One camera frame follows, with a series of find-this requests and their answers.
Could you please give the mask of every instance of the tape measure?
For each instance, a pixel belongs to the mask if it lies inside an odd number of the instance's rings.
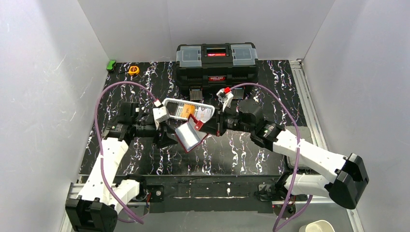
[[[138,66],[131,66],[130,69],[128,70],[129,75],[137,75],[140,73],[140,68]]]

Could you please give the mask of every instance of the white enclosure wall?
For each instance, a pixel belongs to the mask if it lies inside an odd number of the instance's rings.
[[[305,59],[329,147],[365,160],[367,232],[410,228],[410,1],[336,0]]]
[[[253,42],[303,58],[334,0],[78,0],[110,59],[175,60],[180,44]]]
[[[77,1],[0,0],[1,231],[59,231],[107,62]]]

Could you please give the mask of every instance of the black marble table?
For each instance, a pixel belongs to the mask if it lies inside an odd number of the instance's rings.
[[[137,65],[140,73],[129,76],[125,71]],[[145,85],[160,100],[183,99],[173,77],[173,62],[118,63],[109,73],[105,86],[118,81],[134,81]],[[276,93],[295,118],[298,126],[307,126],[296,90],[291,67],[287,60],[264,60],[259,66],[259,84]],[[262,106],[269,120],[287,126],[292,125],[278,102],[265,91],[254,88],[250,98]],[[122,85],[106,93],[99,111],[98,121],[104,130],[108,120],[116,115],[121,101],[134,101],[152,105],[150,97],[140,89]],[[204,95],[203,103],[218,105],[215,94]],[[171,122],[176,125],[182,121]],[[99,153],[94,127],[89,136],[80,174],[90,174]],[[287,170],[283,155],[256,146],[248,133],[228,131],[221,137],[209,136],[189,153],[181,145],[157,149],[151,138],[137,138],[124,155],[118,175],[137,173],[149,175],[280,175]]]

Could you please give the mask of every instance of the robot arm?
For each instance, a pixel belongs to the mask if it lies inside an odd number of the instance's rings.
[[[227,130],[249,132],[250,139],[256,145],[291,157],[296,156],[296,148],[300,146],[299,160],[320,175],[298,174],[292,195],[330,197],[342,207],[354,209],[369,181],[360,156],[351,154],[346,157],[332,153],[305,140],[297,144],[294,134],[281,125],[265,120],[262,108],[254,100],[242,100],[237,111],[224,105],[209,121],[199,121],[194,129],[216,136],[223,135]],[[292,175],[285,173],[273,189],[287,192],[291,179]]]
[[[104,176],[113,183],[118,166],[135,137],[153,137],[154,144],[163,148],[177,141],[169,137],[174,131],[164,122],[167,112],[164,106],[156,104],[153,115],[142,114],[136,103],[121,104],[117,117],[110,121],[102,134],[104,153]],[[76,199],[68,199],[66,212],[75,231],[112,232],[117,223],[118,213],[123,207],[110,194],[101,175],[99,154],[91,174]],[[113,188],[114,193],[127,204],[140,194],[140,183],[124,179]]]

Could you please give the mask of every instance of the black toolbox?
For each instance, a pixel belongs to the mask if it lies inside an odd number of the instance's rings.
[[[201,100],[202,92],[245,82],[258,82],[258,57],[253,43],[180,45],[176,52],[176,85],[190,100]],[[251,87],[233,91],[241,99]]]

